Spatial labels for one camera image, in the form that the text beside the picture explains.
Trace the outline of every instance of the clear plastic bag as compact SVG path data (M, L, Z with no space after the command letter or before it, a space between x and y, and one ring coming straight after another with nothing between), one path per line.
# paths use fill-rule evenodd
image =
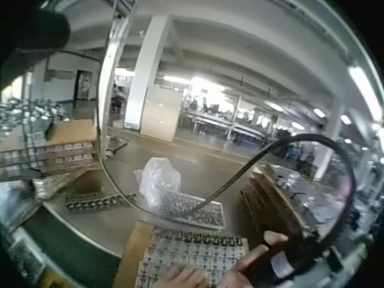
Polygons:
M158 211L164 192L180 191L180 173L167 158L152 157L144 169L136 170L134 174L139 183L139 192L152 211Z

